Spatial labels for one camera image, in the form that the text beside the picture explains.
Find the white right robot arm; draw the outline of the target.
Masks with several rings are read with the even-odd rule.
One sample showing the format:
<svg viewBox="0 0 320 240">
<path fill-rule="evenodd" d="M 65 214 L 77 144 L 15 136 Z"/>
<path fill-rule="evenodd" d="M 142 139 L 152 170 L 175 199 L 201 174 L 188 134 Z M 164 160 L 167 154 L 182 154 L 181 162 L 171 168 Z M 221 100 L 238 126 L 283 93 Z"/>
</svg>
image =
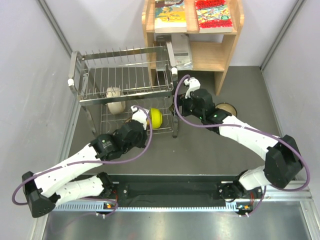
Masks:
<svg viewBox="0 0 320 240">
<path fill-rule="evenodd" d="M 200 128 L 239 143 L 263 160 L 263 165 L 245 169 L 228 184 L 232 199 L 245 198 L 253 189 L 264 186 L 285 189 L 304 167 L 293 137 L 278 137 L 251 127 L 234 114 L 216 107 L 212 96 L 203 88 L 175 94 L 173 104 L 182 119 L 196 117 L 201 122 Z"/>
</svg>

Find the wooden shelf unit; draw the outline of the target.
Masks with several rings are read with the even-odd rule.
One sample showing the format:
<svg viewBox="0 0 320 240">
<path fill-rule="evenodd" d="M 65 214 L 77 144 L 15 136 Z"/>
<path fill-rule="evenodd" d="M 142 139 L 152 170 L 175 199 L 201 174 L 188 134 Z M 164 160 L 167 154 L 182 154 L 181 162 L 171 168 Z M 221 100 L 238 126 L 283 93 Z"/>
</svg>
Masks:
<svg viewBox="0 0 320 240">
<path fill-rule="evenodd" d="M 193 70 L 214 73 L 214 89 L 217 96 L 221 93 L 245 21 L 241 0 L 228 0 L 226 4 L 233 23 L 232 32 L 224 32 L 221 43 L 209 41 L 190 42 Z M 146 47 L 152 47 L 156 43 L 154 18 L 155 1 L 145 0 L 141 22 Z"/>
</svg>

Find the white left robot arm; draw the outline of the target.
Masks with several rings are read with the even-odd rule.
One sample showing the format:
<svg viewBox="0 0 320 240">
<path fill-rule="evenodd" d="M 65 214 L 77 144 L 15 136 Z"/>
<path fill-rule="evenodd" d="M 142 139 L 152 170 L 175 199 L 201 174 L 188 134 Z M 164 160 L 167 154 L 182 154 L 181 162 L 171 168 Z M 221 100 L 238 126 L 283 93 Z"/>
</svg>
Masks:
<svg viewBox="0 0 320 240">
<path fill-rule="evenodd" d="M 23 193 L 33 218 L 42 217 L 56 207 L 82 198 L 109 198 L 114 185 L 106 172 L 82 180 L 83 173 L 114 163 L 132 148 L 145 148 L 149 120 L 128 119 L 112 133 L 104 133 L 79 152 L 42 172 L 22 175 Z"/>
</svg>

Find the dark blue bowl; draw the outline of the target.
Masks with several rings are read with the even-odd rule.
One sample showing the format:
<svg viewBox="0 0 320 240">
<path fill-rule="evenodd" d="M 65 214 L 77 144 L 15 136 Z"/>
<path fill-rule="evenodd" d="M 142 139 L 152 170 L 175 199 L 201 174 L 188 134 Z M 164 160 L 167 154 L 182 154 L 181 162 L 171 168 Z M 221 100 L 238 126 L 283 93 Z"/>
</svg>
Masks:
<svg viewBox="0 0 320 240">
<path fill-rule="evenodd" d="M 218 103 L 216 105 L 216 108 L 227 111 L 235 117 L 238 115 L 237 109 L 232 104 L 229 104 L 227 102 Z"/>
</svg>

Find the cream ceramic bowl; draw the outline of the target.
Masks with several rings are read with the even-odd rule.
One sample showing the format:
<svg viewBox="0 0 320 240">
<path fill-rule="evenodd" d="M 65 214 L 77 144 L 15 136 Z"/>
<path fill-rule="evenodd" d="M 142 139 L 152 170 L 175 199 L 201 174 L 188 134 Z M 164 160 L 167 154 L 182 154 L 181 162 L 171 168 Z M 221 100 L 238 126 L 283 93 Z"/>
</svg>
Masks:
<svg viewBox="0 0 320 240">
<path fill-rule="evenodd" d="M 108 87 L 106 90 L 106 97 L 111 98 L 111 102 L 108 102 L 107 108 L 112 115 L 118 115 L 124 112 L 126 108 L 126 102 L 120 101 L 118 98 L 123 96 L 123 92 L 118 87 Z"/>
</svg>

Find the yellow blue cover book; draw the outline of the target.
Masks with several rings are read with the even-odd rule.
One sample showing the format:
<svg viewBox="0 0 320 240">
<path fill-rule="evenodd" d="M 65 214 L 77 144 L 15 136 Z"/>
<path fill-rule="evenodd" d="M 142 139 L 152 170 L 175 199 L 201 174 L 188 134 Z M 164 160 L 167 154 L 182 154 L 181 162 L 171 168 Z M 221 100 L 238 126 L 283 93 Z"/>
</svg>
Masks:
<svg viewBox="0 0 320 240">
<path fill-rule="evenodd" d="M 184 0 L 155 1 L 154 32 L 157 34 L 187 32 Z"/>
</svg>

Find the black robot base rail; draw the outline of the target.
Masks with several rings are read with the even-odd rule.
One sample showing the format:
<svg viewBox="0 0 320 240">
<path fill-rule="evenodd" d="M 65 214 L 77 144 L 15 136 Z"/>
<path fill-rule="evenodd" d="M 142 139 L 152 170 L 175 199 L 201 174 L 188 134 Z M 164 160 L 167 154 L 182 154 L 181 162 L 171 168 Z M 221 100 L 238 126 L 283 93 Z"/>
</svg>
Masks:
<svg viewBox="0 0 320 240">
<path fill-rule="evenodd" d="M 224 207 L 242 199 L 251 204 L 262 197 L 262 188 L 237 193 L 234 175 L 111 174 L 111 190 L 99 196 L 117 200 L 119 207 L 196 208 Z"/>
</svg>

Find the steel two-tier dish rack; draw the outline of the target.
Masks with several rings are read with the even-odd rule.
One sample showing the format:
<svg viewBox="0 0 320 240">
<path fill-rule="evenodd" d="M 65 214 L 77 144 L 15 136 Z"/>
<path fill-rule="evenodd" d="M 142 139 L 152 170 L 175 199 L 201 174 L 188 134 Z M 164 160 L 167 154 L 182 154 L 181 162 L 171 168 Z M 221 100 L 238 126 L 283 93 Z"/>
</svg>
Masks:
<svg viewBox="0 0 320 240">
<path fill-rule="evenodd" d="M 155 133 L 178 136 L 178 116 L 173 96 L 178 84 L 177 68 L 171 67 L 164 45 L 71 54 L 67 84 L 83 109 L 94 137 L 111 133 L 130 118 L 131 106 L 159 109 L 163 122 Z M 107 88 L 120 88 L 124 112 L 113 115 Z"/>
</svg>

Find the lime green bowl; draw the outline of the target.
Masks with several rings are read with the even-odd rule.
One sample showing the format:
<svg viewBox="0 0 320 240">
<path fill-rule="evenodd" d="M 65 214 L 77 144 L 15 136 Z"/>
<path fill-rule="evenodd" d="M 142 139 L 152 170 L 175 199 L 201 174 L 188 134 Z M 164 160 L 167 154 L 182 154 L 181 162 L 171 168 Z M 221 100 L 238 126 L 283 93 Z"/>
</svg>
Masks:
<svg viewBox="0 0 320 240">
<path fill-rule="evenodd" d="M 157 108 L 150 108 L 149 111 L 152 129 L 159 129 L 163 123 L 162 112 Z"/>
</svg>

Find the red colourful cover book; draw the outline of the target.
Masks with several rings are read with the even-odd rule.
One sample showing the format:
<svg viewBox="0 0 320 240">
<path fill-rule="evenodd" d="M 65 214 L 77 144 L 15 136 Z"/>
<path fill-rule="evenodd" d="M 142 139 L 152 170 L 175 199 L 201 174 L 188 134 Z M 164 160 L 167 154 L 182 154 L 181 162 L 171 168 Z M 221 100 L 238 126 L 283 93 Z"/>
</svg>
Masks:
<svg viewBox="0 0 320 240">
<path fill-rule="evenodd" d="M 194 7 L 200 34 L 233 31 L 231 13 L 226 0 L 196 0 Z"/>
</svg>

